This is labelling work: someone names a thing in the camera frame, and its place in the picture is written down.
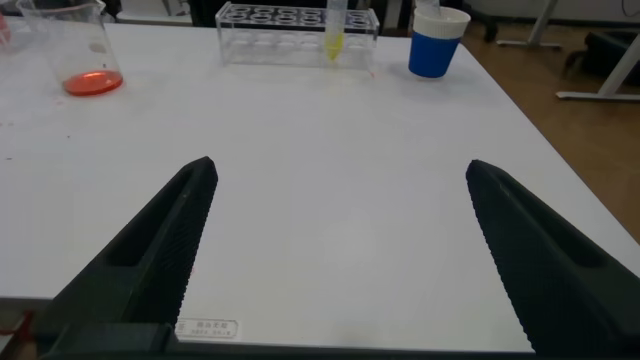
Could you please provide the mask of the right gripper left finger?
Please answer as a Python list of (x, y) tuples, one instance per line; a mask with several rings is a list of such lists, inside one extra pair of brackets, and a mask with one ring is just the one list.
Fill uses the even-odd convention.
[(208, 157), (183, 166), (36, 319), (38, 354), (162, 352), (217, 182)]

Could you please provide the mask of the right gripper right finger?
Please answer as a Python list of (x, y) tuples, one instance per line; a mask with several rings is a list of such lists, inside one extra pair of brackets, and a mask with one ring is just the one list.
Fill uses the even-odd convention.
[(538, 355), (636, 355), (639, 278), (504, 170), (466, 181), (486, 244)]

